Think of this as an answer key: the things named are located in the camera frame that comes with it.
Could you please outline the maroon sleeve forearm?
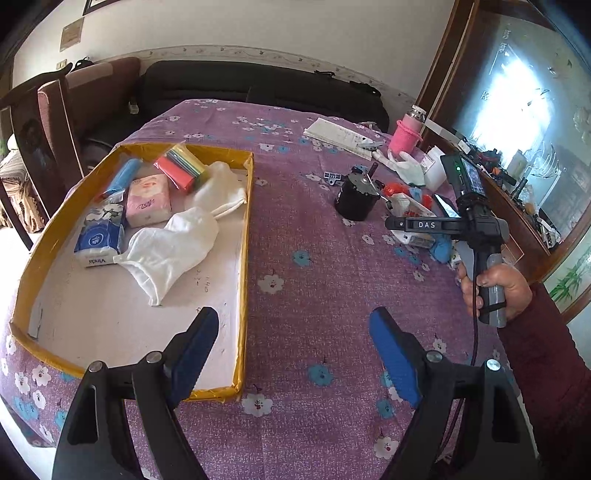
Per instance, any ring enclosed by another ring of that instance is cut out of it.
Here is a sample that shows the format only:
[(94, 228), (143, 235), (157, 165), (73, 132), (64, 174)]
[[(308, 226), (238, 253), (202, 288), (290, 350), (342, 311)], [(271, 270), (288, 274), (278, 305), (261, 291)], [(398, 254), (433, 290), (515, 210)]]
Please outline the maroon sleeve forearm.
[(533, 426), (546, 479), (590, 475), (590, 369), (546, 289), (499, 337)]

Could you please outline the person right hand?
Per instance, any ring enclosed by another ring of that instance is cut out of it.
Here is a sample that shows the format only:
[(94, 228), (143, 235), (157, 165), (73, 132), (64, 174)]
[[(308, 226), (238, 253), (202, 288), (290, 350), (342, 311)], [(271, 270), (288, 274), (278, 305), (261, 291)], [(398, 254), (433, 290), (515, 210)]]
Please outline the person right hand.
[(500, 264), (481, 273), (473, 282), (463, 263), (457, 269), (460, 287), (469, 315), (480, 315), (484, 300), (479, 292), (484, 287), (500, 286), (504, 289), (507, 321), (523, 313), (533, 300), (533, 292), (525, 277), (514, 267)]

